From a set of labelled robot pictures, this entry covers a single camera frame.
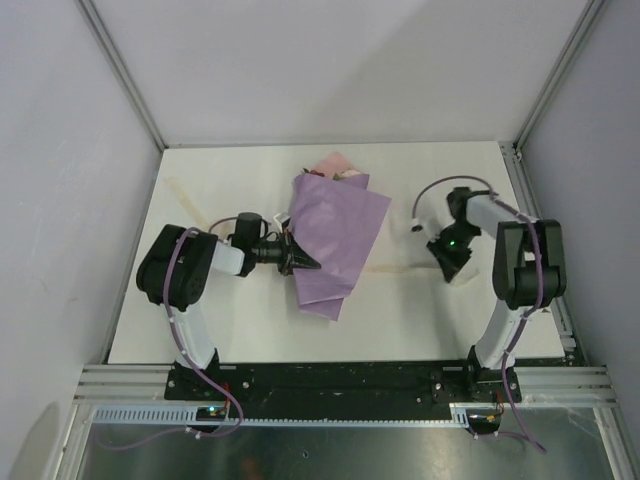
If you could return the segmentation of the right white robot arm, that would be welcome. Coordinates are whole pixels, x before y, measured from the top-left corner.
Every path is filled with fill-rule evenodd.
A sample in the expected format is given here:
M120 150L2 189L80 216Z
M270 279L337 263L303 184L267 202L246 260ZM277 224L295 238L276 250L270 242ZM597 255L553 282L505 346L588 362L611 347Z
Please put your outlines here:
M471 242L494 239L491 272L496 304L481 338L460 367L431 376L437 403L522 400L513 353L532 315L564 295L567 285L561 225L531 219L488 190L456 187L447 195L453 223L427 243L444 280L452 282L471 259Z

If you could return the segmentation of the cream ribbon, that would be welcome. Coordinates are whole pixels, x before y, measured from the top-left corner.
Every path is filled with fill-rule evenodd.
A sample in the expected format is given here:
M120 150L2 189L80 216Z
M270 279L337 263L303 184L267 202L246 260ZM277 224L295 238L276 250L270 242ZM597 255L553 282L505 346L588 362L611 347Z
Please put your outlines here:
M171 190L173 196L186 211L190 217L192 224L201 230L207 231L212 225L211 222L202 214L202 212L195 206L189 195L182 188L180 182L176 177L168 177L164 179L164 183ZM415 264L415 265L394 265L394 264L373 264L368 262L363 272L366 274L391 274L391 275L408 275L417 272L426 271L429 274L433 274L436 277L443 279L440 267L431 262L428 264ZM480 275L480 270L477 267L465 267L460 274L458 274L453 280L452 285L462 286L474 278Z

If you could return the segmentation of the dark pink rose stem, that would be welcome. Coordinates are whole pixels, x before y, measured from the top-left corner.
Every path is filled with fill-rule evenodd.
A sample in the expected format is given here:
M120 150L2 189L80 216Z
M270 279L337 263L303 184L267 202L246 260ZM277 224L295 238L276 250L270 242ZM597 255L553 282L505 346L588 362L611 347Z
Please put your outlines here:
M303 168L302 173L305 174L305 175L313 175L313 176L317 176L317 177L320 177L320 178L326 178L325 173L320 172L320 171L315 170L315 169L311 169L310 170L310 169L307 169L307 168Z

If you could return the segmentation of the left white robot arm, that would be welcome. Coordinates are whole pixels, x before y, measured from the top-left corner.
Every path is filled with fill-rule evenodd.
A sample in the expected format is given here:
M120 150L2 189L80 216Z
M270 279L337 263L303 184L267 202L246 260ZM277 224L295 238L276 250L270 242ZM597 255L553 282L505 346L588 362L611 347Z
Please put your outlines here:
M289 217L269 222L254 212L229 219L234 231L224 240L210 231L166 224L160 230L136 273L136 285L147 299L166 310L179 362L191 368L186 387L197 398L214 397L221 376L209 368L217 349L195 307L210 273L246 277L257 265L271 264L282 276L297 270L319 270L321 264L306 253L288 227Z

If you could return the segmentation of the light pink rose stem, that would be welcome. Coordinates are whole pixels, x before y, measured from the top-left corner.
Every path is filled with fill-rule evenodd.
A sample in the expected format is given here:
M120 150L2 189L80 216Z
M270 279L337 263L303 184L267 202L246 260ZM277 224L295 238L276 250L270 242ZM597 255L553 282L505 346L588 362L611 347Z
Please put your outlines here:
M352 177L356 177L361 175L361 172L359 170L356 169L348 169L345 171L342 171L340 173L335 173L332 177L333 180L335 181L340 181L340 180L345 180L348 178L352 178Z

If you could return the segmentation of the pink wrapping paper sheet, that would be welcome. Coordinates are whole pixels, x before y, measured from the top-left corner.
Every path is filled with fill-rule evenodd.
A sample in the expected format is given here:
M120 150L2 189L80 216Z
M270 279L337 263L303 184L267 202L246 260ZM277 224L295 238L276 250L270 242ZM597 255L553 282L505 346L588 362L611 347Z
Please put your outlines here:
M295 241L321 267L294 271L297 302L303 313L336 321L364 269L391 199L371 191L370 176L338 152L311 169L326 178L298 175L289 215ZM332 179L348 169L361 175Z

